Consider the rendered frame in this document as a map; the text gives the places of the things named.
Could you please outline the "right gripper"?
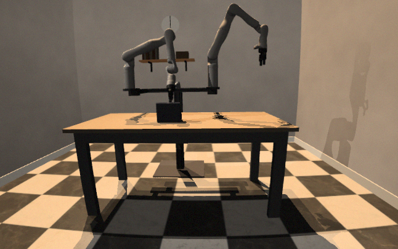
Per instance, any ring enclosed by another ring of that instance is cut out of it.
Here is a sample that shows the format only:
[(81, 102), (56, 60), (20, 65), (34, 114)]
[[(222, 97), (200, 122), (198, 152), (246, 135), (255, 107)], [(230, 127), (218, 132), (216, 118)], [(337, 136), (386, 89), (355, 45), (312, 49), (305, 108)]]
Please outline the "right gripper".
[[(169, 90), (169, 89), (171, 89), (171, 90)], [(175, 85), (173, 85), (173, 84), (168, 84), (167, 86), (166, 86), (166, 90), (168, 90), (168, 97), (169, 97), (169, 102), (172, 102), (172, 100), (173, 100), (173, 92), (176, 90), (176, 86)]]

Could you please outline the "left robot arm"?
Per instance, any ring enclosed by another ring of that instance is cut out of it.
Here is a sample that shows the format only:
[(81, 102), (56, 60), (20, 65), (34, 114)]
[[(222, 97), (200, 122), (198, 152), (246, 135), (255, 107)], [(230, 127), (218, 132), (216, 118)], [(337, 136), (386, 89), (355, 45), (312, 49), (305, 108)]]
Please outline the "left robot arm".
[(218, 87), (218, 64), (216, 64), (218, 62), (216, 58), (218, 57), (219, 50), (229, 33), (232, 20), (236, 15), (241, 17), (249, 26), (253, 27), (259, 34), (261, 34), (259, 37), (259, 45), (253, 47), (253, 49), (267, 48), (268, 26), (265, 24), (261, 26), (255, 18), (248, 15), (237, 4), (231, 4), (227, 9), (224, 21), (221, 23), (217, 31), (213, 45), (208, 51), (208, 87)]

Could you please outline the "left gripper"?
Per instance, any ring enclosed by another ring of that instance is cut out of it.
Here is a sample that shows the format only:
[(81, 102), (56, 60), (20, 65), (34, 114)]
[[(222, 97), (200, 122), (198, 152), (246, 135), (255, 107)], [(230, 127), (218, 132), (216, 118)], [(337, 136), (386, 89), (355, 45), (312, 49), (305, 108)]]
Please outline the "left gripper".
[(260, 61), (259, 65), (260, 66), (265, 65), (267, 48), (260, 48), (258, 52), (261, 53), (261, 55), (259, 55), (259, 61)]

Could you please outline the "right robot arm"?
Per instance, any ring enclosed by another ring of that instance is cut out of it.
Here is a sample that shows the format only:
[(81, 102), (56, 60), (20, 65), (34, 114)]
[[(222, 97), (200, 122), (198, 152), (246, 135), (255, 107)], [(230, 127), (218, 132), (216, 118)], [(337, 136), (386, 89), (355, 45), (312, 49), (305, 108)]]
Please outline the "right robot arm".
[(135, 88), (135, 79), (134, 79), (134, 58), (141, 54), (146, 54), (162, 45), (166, 44), (167, 50), (167, 60), (168, 63), (173, 64), (172, 66), (166, 67), (167, 73), (167, 85), (173, 84), (176, 88), (180, 89), (180, 82), (176, 82), (176, 76), (174, 73), (178, 72), (178, 67), (176, 65), (175, 52), (173, 41), (176, 36), (172, 29), (168, 28), (164, 31), (164, 36), (158, 39), (148, 40), (139, 46), (130, 49), (122, 54), (122, 59), (124, 62), (124, 85), (125, 89)]

